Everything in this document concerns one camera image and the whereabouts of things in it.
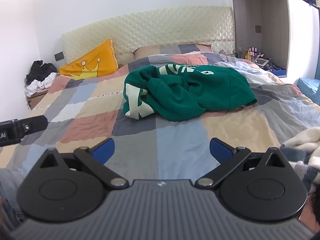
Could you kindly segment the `white tablet device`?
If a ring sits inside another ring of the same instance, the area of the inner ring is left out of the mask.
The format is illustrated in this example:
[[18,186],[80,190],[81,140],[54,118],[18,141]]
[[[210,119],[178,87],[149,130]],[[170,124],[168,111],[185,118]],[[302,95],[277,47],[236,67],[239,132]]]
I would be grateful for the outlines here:
[[257,59],[255,59],[254,62],[255,62],[255,64],[258,65],[259,67],[264,67],[264,66],[266,66],[266,65],[269,63],[268,60],[263,59],[263,58],[257,58]]

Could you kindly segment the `orange crown pillow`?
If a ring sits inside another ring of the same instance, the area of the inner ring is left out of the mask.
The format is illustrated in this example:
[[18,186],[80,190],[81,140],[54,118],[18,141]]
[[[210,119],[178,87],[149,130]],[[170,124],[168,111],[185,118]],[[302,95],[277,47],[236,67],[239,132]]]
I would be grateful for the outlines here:
[[111,75],[117,70],[113,40],[108,38],[77,60],[59,67],[59,74],[80,80]]

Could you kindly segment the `blue tray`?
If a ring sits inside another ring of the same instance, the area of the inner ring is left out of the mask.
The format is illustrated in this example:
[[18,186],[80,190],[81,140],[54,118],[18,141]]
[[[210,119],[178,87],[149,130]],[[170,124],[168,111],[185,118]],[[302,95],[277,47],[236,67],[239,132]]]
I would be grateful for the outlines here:
[[277,77],[286,77],[287,76],[287,70],[283,69],[279,66],[273,65],[268,69],[269,72],[274,74]]

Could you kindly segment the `black clothes pile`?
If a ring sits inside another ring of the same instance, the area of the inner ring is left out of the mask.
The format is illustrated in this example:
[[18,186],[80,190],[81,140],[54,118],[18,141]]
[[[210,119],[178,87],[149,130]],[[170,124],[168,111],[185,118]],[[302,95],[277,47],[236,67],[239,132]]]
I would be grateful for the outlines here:
[[44,63],[42,60],[34,61],[25,77],[25,84],[30,85],[34,80],[43,81],[51,73],[57,73],[57,68],[52,63]]

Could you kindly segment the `blue fabric cushion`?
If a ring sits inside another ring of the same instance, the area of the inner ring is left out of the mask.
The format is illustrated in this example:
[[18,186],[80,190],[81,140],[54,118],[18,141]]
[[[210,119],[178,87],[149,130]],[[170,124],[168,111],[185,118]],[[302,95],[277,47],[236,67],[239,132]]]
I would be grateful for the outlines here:
[[320,103],[320,90],[319,90],[319,83],[318,79],[309,79],[306,77],[298,79],[298,88],[300,91],[310,98],[315,104],[319,105]]

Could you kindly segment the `plaid bed pillow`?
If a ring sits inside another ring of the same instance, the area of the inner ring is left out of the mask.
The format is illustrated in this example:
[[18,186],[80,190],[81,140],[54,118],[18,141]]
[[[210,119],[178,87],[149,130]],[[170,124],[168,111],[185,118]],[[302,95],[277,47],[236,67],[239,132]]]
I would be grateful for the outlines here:
[[212,52],[212,48],[207,44],[176,44],[166,46],[149,46],[136,49],[133,54],[135,59],[141,59],[143,57],[160,54],[186,54],[194,51],[200,52]]

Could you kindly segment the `cream quilted headboard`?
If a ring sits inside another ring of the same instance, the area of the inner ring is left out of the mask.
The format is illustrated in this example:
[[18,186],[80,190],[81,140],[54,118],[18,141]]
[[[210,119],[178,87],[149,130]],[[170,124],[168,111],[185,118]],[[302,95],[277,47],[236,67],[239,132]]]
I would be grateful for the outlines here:
[[231,55],[235,51],[234,13],[231,7],[186,6],[101,20],[61,36],[66,63],[108,38],[120,65],[132,62],[139,48],[171,44],[208,44],[215,53]]

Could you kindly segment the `orange bottle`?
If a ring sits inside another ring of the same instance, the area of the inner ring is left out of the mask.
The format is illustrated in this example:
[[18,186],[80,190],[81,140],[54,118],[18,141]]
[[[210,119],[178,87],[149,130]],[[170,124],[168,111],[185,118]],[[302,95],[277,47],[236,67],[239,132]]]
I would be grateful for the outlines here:
[[248,60],[248,61],[251,61],[251,51],[250,51],[250,49],[246,50],[245,59]]

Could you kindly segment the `white grey fleece blanket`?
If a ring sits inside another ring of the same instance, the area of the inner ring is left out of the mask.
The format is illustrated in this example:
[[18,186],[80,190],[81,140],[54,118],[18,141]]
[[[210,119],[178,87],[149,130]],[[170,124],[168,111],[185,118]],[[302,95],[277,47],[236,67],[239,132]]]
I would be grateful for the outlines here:
[[319,127],[308,128],[285,141],[280,151],[307,188],[316,192],[319,185]]

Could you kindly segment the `green printed sweatshirt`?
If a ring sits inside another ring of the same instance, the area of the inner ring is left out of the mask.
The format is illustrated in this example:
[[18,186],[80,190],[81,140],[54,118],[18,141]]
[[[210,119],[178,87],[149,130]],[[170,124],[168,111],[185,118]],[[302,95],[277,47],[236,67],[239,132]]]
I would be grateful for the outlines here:
[[257,103],[247,79],[233,68],[175,63],[132,71],[124,81],[123,96],[125,116],[136,120],[159,114],[185,121]]

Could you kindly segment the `grey wall switch plate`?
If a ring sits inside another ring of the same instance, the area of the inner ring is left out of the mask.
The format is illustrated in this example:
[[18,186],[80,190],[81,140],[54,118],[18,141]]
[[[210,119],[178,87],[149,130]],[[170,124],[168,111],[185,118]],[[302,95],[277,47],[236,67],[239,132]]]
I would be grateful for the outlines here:
[[61,51],[61,52],[55,54],[55,55],[54,55],[54,58],[55,58],[55,61],[56,61],[56,62],[57,62],[57,61],[60,61],[60,60],[63,60],[63,59],[64,59],[64,54],[63,54],[63,52]]

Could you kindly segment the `dark niche wall socket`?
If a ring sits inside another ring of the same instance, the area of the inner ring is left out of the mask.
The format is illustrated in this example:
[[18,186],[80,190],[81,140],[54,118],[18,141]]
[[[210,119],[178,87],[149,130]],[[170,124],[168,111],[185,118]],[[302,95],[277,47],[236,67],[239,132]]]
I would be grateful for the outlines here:
[[255,25],[255,32],[256,32],[256,33],[261,33],[261,32],[262,32],[262,27],[261,27],[261,25]]

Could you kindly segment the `patchwork plaid duvet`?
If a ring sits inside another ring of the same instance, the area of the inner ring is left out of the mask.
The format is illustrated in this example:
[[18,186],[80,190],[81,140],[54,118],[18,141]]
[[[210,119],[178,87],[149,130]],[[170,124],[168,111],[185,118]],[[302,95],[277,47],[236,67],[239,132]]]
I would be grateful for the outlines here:
[[[127,75],[148,65],[170,63],[236,70],[247,79],[257,101],[233,110],[205,112],[190,120],[171,121],[158,113],[139,119],[126,116],[123,88]],[[319,106],[296,86],[249,61],[216,53],[152,55],[94,79],[60,76],[31,111],[31,116],[38,115],[48,119],[48,127],[19,144],[1,148],[1,167],[25,176],[47,148],[73,152],[110,138],[116,148],[106,166],[128,180],[195,180],[218,165],[209,152],[213,137],[263,152],[319,126]]]

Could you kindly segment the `red cosmetic bottles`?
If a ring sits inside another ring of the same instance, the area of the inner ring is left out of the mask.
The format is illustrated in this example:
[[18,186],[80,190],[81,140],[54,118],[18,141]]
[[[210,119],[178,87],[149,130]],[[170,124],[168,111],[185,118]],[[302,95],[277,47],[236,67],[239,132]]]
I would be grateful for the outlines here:
[[251,47],[249,48],[249,53],[251,56],[251,59],[254,60],[258,57],[259,53],[258,53],[258,49],[256,47]]

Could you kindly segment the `white clothes pile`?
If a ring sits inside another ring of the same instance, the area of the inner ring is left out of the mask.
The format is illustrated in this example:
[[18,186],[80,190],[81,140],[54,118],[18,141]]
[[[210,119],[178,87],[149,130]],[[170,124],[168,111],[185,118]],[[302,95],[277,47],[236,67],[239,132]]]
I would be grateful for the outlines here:
[[27,97],[31,97],[32,95],[44,91],[45,89],[48,89],[52,86],[55,78],[59,74],[56,72],[50,73],[43,81],[34,80],[31,82],[31,84],[27,85],[25,87],[25,95]]

